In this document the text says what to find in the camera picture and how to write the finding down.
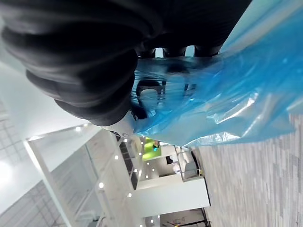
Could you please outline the robot right hand black cloth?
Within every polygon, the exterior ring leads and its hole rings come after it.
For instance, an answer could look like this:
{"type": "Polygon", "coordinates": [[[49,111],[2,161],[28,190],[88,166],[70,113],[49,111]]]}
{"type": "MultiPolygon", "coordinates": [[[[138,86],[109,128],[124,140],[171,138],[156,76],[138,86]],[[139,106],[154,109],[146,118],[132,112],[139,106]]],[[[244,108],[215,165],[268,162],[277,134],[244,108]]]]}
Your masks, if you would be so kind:
{"type": "Polygon", "coordinates": [[[3,0],[6,50],[66,112],[121,137],[146,117],[130,95],[139,59],[213,57],[248,0],[3,0]]]}

